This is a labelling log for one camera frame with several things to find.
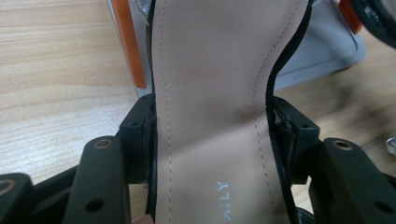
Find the stitching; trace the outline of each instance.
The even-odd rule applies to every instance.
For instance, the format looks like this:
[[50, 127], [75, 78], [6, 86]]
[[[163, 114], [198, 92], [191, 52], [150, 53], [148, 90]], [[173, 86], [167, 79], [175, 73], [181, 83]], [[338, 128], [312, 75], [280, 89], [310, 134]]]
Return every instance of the stitching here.
[[254, 79], [253, 91], [252, 91], [252, 109], [253, 109], [253, 117], [254, 117], [254, 128], [256, 129], [256, 135], [257, 135], [257, 146], [258, 146], [258, 150], [260, 151], [260, 155], [262, 157], [262, 169], [264, 170], [265, 183], [267, 185], [268, 195], [270, 196], [271, 207], [272, 207], [272, 210], [273, 210], [274, 220], [275, 220], [276, 224], [277, 224], [277, 219], [276, 219], [276, 211], [275, 211], [275, 206], [274, 206], [274, 199], [273, 199], [272, 192], [271, 192], [271, 189], [270, 189], [270, 184], [269, 184], [269, 180], [268, 180], [267, 170], [265, 169], [264, 156], [262, 154], [262, 147], [260, 145], [260, 134], [259, 134], [259, 129], [258, 129], [258, 125], [257, 125], [256, 101], [255, 101], [256, 87], [257, 87], [257, 81], [259, 79], [259, 74], [262, 72], [262, 69], [264, 68], [264, 66], [265, 66], [266, 62], [268, 61], [269, 57], [271, 56], [271, 53], [274, 51], [274, 49], [277, 46], [277, 44], [279, 43], [280, 39], [283, 37], [283, 35], [285, 34], [286, 30], [288, 29], [288, 27], [289, 27], [289, 25], [291, 23], [291, 19], [293, 18], [294, 13], [297, 10], [297, 6], [298, 6], [299, 2], [300, 2], [299, 0], [295, 1], [294, 9], [293, 9], [293, 11], [290, 14], [288, 23], [286, 24], [286, 26], [283, 29], [282, 33], [276, 39], [275, 44], [271, 47], [271, 49], [268, 51], [267, 55], [265, 56], [264, 60], [262, 61], [262, 65], [259, 68], [259, 72], [256, 74], [256, 77]]
[[163, 74], [163, 87], [165, 89], [165, 104], [166, 104], [166, 118], [167, 118], [167, 134], [168, 134], [168, 156], [169, 156], [169, 193], [168, 193], [168, 222], [172, 223], [172, 150], [171, 150], [171, 128], [169, 120], [169, 104], [168, 104], [168, 91], [166, 89], [165, 75], [163, 71], [163, 18], [165, 16], [166, 0], [163, 1], [163, 14], [161, 17], [161, 37], [160, 37], [160, 58], [161, 58], [161, 71]]

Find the metal screw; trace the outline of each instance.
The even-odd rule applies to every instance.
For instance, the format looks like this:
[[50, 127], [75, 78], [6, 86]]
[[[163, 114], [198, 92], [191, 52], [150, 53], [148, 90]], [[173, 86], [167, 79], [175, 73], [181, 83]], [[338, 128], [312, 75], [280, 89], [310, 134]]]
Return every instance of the metal screw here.
[[101, 140], [96, 141], [93, 144], [93, 146], [96, 149], [104, 149], [104, 148], [110, 147], [112, 143], [113, 142], [110, 139], [105, 138], [105, 139], [101, 139]]
[[332, 144], [335, 147], [338, 147], [343, 150], [352, 150], [353, 149], [353, 147], [348, 142], [341, 141], [341, 140], [333, 141]]
[[12, 190], [15, 187], [15, 184], [16, 182], [13, 179], [0, 180], [0, 195], [6, 194]]
[[396, 137], [388, 139], [387, 149], [390, 154], [396, 155]]

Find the insole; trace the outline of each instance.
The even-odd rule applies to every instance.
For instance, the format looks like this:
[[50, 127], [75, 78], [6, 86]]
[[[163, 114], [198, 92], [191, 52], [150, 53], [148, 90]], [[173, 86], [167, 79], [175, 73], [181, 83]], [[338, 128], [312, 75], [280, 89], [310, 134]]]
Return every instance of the insole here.
[[157, 0], [156, 223], [289, 223], [265, 112], [308, 0]]

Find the wooden table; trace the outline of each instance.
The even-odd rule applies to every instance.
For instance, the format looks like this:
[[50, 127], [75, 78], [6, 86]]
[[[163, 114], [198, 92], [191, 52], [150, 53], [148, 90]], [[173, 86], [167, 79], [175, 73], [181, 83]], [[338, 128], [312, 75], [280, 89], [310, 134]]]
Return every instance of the wooden table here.
[[[114, 134], [136, 101], [105, 0], [0, 2], [0, 174], [35, 183], [78, 164], [91, 139]], [[396, 52], [366, 31], [366, 59], [279, 91], [321, 128], [362, 146], [396, 175], [385, 141], [396, 136]], [[145, 201], [136, 186], [133, 204]], [[310, 210], [306, 187], [293, 187]], [[136, 206], [139, 216], [144, 206]]]

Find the shoe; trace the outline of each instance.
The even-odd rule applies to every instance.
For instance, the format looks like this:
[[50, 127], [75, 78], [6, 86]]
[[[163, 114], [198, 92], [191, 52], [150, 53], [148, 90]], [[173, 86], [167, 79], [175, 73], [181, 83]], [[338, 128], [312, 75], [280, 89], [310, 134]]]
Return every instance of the shoe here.
[[311, 5], [156, 1], [156, 223], [297, 222], [271, 107]]

